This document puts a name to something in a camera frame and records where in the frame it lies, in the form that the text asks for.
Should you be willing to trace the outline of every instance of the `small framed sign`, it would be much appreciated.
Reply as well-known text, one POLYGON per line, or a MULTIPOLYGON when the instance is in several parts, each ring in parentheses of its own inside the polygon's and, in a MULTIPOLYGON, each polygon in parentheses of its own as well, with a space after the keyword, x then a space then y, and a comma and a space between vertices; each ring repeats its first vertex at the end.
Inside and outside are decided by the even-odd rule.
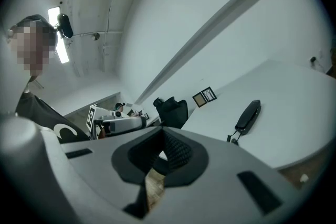
POLYGON ((211 89, 211 87, 206 88, 202 91, 202 95, 204 96, 205 100, 209 103, 217 99, 215 93, 211 89))
POLYGON ((206 104, 206 100, 204 99, 203 95, 201 92, 193 96, 193 99, 197 106, 200 108, 206 104))

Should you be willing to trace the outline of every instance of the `gray diagonal beam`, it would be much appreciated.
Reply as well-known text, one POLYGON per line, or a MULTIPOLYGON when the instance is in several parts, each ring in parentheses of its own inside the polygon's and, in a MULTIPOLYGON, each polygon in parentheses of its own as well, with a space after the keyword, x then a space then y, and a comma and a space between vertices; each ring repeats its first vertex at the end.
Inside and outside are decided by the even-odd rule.
POLYGON ((211 40, 232 24, 245 11, 259 0, 230 0, 216 12, 177 52, 148 87, 138 97, 135 104, 141 104, 167 79, 175 74, 194 55, 203 49, 211 40))

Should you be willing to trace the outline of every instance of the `white wall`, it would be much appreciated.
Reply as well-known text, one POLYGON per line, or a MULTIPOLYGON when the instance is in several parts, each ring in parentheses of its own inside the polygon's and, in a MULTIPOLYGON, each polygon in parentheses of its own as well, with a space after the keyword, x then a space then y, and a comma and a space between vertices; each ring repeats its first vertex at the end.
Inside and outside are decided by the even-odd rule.
POLYGON ((53 107, 58 113, 67 115, 86 105, 122 92, 123 87, 116 76, 92 71, 90 75, 73 79, 71 83, 48 84, 42 90, 33 86, 30 89, 32 93, 53 107))
POLYGON ((221 87, 267 59, 310 68, 316 56, 324 71, 331 67, 332 28, 319 0, 260 0, 203 50, 162 84, 143 106, 156 114, 157 98, 185 99, 192 112, 192 96, 211 86, 221 87))
POLYGON ((134 0, 121 41, 117 74, 135 100, 229 0, 134 0))

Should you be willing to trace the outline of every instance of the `fluorescent light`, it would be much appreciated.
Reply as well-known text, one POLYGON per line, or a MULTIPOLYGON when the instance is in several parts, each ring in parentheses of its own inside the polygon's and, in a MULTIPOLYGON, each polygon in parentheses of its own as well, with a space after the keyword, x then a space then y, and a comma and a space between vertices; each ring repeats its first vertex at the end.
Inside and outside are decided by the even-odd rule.
MULTIPOLYGON (((49 22, 51 25, 56 25, 58 24, 57 22, 57 15, 60 14, 60 8, 56 7, 56 8, 50 8, 48 10, 48 16, 49 16, 49 22)), ((64 46, 64 40, 61 38, 61 35, 59 32, 57 32, 57 37, 58 37, 58 42, 57 42, 57 46, 56 46, 56 51, 57 51, 57 55, 61 61, 61 63, 66 63, 69 61, 69 57, 67 55, 67 51, 65 49, 64 46)))

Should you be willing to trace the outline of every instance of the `wooden floor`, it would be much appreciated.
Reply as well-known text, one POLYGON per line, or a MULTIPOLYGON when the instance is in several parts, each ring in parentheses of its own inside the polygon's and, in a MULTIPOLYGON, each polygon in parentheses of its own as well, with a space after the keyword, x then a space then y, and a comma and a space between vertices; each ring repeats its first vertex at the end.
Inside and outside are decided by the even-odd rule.
POLYGON ((334 67, 330 70, 330 73, 329 73, 328 75, 336 79, 336 66, 334 66, 334 67))
POLYGON ((149 211, 154 208, 164 193, 163 179, 164 176, 154 169, 151 169, 146 176, 145 185, 149 211))
POLYGON ((304 184, 300 182, 301 176, 306 174, 310 180, 317 178, 328 165, 332 154, 334 154, 334 150, 335 143, 332 142, 309 159, 288 168, 281 169, 278 172, 294 187, 300 189, 304 184))

